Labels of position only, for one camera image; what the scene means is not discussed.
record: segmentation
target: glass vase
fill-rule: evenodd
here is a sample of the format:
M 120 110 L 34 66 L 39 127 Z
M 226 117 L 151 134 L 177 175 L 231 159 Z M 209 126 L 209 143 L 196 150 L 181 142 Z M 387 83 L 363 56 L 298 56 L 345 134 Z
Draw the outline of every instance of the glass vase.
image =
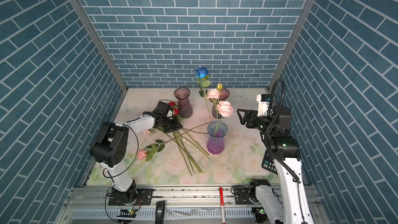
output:
M 228 89 L 223 87 L 221 89 L 220 101 L 225 101 L 228 97 L 229 97 L 229 91 L 228 91 Z M 222 117 L 221 114 L 219 114 L 217 112 L 216 106 L 214 106 L 214 104 L 211 109 L 211 115 L 213 115 L 213 117 L 218 118 L 218 119 L 220 119 Z
M 216 120 L 207 126 L 207 132 L 210 135 L 207 140 L 207 150 L 215 155 L 220 154 L 225 148 L 224 137 L 228 132 L 228 127 L 224 122 Z
M 189 95 L 191 91 L 186 87 L 179 87 L 174 91 L 174 96 L 178 99 L 178 112 L 182 118 L 189 118 L 192 116 L 193 110 Z

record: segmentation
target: brick wallpaper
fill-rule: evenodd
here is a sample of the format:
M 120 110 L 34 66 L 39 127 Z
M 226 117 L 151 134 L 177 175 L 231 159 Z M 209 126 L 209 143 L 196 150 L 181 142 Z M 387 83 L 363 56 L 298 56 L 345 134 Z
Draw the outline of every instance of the brick wallpaper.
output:
M 0 223 L 53 222 L 121 90 L 67 0 L 0 0 Z
M 266 87 L 305 0 L 81 0 L 129 87 Z
M 398 0 L 316 0 L 282 77 L 331 223 L 398 223 Z

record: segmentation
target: white robotic arm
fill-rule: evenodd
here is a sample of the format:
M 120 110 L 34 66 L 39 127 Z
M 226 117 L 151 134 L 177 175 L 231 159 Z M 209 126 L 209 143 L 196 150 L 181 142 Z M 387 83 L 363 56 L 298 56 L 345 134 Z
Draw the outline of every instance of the white robotic arm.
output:
M 129 131 L 135 134 L 156 127 L 162 127 L 166 133 L 182 128 L 172 106 L 162 101 L 152 112 L 144 112 L 136 120 L 104 122 L 90 149 L 90 154 L 108 171 L 113 181 L 113 196 L 126 205 L 135 202 L 137 192 L 134 180 L 125 173 L 127 169 L 123 162 Z
M 276 85 L 281 82 L 281 97 L 273 105 Z M 256 128 L 261 133 L 267 152 L 263 168 L 279 176 L 283 196 L 283 208 L 276 200 L 267 180 L 253 179 L 250 197 L 259 201 L 271 224 L 314 224 L 302 183 L 301 155 L 297 141 L 290 136 L 291 111 L 284 107 L 285 82 L 278 79 L 270 94 L 257 95 L 258 111 L 238 109 L 241 124 Z
M 281 163 L 276 160 L 274 160 L 274 163 L 281 183 L 283 208 L 277 201 L 268 181 L 254 180 L 255 183 L 251 184 L 250 187 L 251 190 L 254 190 L 256 199 L 263 206 L 270 223 L 315 224 L 310 213 L 303 183 L 294 182 L 293 177 Z M 286 158 L 285 163 L 296 172 L 300 181 L 302 181 L 301 161 L 296 158 Z

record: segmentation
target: floral tablecloth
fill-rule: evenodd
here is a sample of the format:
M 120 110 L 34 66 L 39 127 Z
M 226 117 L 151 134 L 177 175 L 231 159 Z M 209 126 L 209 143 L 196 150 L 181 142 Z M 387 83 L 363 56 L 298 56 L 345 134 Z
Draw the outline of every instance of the floral tablecloth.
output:
M 139 117 L 144 111 L 152 111 L 161 99 L 176 101 L 175 89 L 129 89 L 121 105 L 116 122 L 129 121 Z M 181 121 L 184 128 L 209 122 L 209 114 L 205 101 L 199 96 L 199 89 L 190 89 L 189 97 L 193 115 Z M 229 89 L 231 95 L 227 99 L 234 110 L 257 109 L 256 95 L 264 93 L 264 89 Z M 184 159 L 174 142 L 168 142 L 166 147 L 146 162 L 136 160 L 128 170 L 129 175 L 139 185 L 179 185 L 179 184 L 239 184 L 248 183 L 251 178 L 268 179 L 271 183 L 279 183 L 277 175 L 261 168 L 261 162 L 266 151 L 260 140 L 260 134 L 256 129 L 247 129 L 239 122 L 236 111 L 228 118 L 223 118 L 228 126 L 228 133 L 224 138 L 225 149 L 219 155 L 210 154 L 210 159 L 194 148 L 187 140 L 185 146 L 200 165 L 204 173 L 190 175 Z M 194 129 L 197 132 L 207 132 L 207 125 Z M 206 149 L 208 134 L 189 132 L 191 137 Z M 170 138 L 160 130 L 143 131 L 137 133 L 139 148 L 155 143 L 160 139 L 168 141 Z M 127 152 L 124 163 L 128 166 L 137 151 L 137 141 L 132 132 L 129 132 Z M 102 175 L 103 168 L 99 163 L 95 164 L 88 185 L 111 185 L 110 179 Z

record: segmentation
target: red marker pen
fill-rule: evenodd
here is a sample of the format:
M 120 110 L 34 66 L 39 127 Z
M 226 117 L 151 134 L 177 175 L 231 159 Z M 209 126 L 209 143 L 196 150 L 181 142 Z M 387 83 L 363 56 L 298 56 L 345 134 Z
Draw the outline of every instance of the red marker pen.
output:
M 222 195 L 222 187 L 220 187 L 220 200 L 221 200 L 221 221 L 222 224 L 225 224 L 224 196 Z

